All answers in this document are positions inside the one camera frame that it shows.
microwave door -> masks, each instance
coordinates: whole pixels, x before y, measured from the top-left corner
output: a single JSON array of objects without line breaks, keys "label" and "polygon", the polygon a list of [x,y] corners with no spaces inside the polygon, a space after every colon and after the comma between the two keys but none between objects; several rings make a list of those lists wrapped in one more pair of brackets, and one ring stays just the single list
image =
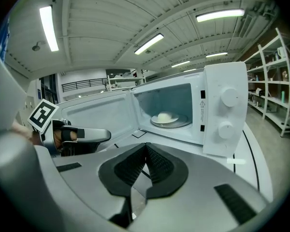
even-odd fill
[{"label": "microwave door", "polygon": [[128,90],[90,95],[58,106],[53,118],[67,119],[72,125],[79,127],[107,129],[111,132],[111,139],[102,143],[99,150],[138,129]]}]

white shelving unit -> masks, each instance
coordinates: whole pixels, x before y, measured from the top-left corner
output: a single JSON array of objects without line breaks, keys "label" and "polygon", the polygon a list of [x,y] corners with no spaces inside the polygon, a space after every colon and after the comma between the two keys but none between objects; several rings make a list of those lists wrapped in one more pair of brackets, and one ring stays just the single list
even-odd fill
[{"label": "white shelving unit", "polygon": [[[286,37],[282,35],[278,28],[276,28],[277,36],[273,38],[268,44],[265,46],[258,45],[258,51],[251,55],[249,58],[247,58],[244,62],[246,64],[252,64],[257,62],[258,60],[262,61],[262,65],[258,66],[254,69],[248,70],[247,73],[258,73],[258,72],[264,72],[264,81],[248,81],[248,83],[262,83],[265,84],[265,96],[259,96],[255,92],[248,92],[250,95],[258,96],[261,99],[264,99],[264,108],[256,106],[252,101],[248,101],[248,104],[257,109],[262,113],[262,119],[265,119],[265,117],[268,117],[270,120],[272,120],[275,124],[277,124],[281,128],[281,134],[282,137],[284,133],[290,132],[290,81],[281,81],[280,75],[278,74],[279,80],[277,81],[269,81],[268,78],[268,71],[270,69],[276,69],[276,71],[279,70],[281,67],[287,67],[288,70],[288,77],[290,80],[290,58],[288,56],[288,53],[290,54],[290,50],[288,49],[287,45],[290,43],[290,37]],[[283,47],[285,58],[281,58],[278,60],[275,60],[270,63],[265,62],[265,56],[268,56],[270,54],[273,54],[277,48]],[[283,102],[279,98],[271,97],[271,94],[269,92],[268,85],[269,84],[276,84],[276,85],[288,85],[289,86],[289,97],[286,102]],[[276,113],[269,113],[267,111],[268,102],[272,102],[276,104],[277,106],[281,106],[284,109],[286,109],[286,115],[282,115],[280,112]]]},{"label": "white shelving unit", "polygon": [[117,83],[122,83],[122,82],[139,82],[143,80],[143,83],[146,83],[146,79],[145,77],[121,77],[121,78],[110,78],[110,76],[107,76],[107,80],[108,80],[108,91],[115,91],[115,90],[124,90],[124,89],[130,89],[135,87],[134,86],[130,86],[130,87],[112,87],[112,84],[117,84]]}]

microwave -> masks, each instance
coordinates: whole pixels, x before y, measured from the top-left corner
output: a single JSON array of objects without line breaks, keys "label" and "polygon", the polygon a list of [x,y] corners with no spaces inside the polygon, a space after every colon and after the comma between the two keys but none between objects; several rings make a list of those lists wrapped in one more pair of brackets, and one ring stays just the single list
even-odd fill
[{"label": "microwave", "polygon": [[[90,95],[59,104],[53,118],[107,129],[111,140],[98,150],[143,130],[203,146],[206,154],[231,157],[247,112],[248,83],[243,62],[221,63],[148,82],[129,90]],[[182,116],[172,126],[153,123],[162,111]]]}]

ceiling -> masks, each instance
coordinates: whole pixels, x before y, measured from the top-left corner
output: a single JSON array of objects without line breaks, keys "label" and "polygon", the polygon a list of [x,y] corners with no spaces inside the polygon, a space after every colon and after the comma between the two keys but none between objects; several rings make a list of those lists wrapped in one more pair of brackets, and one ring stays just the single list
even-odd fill
[{"label": "ceiling", "polygon": [[[53,5],[59,51],[46,42],[39,8]],[[198,23],[196,15],[245,9],[243,17]],[[30,79],[90,68],[179,71],[233,61],[273,22],[271,0],[20,0],[10,13],[6,64]],[[164,38],[134,51],[158,33]],[[33,51],[38,42],[41,49]],[[228,55],[206,59],[207,54]]]}]

glass turntable plate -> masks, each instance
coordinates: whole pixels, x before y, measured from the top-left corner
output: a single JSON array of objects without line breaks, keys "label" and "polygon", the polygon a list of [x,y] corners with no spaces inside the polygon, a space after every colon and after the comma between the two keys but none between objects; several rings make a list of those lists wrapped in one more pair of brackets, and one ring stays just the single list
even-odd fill
[{"label": "glass turntable plate", "polygon": [[192,121],[188,119],[186,115],[179,114],[178,119],[174,122],[171,123],[157,123],[158,115],[152,116],[150,119],[150,123],[154,126],[160,127],[160,128],[165,128],[165,129],[175,129],[175,128],[180,128],[186,125],[189,125]]}]

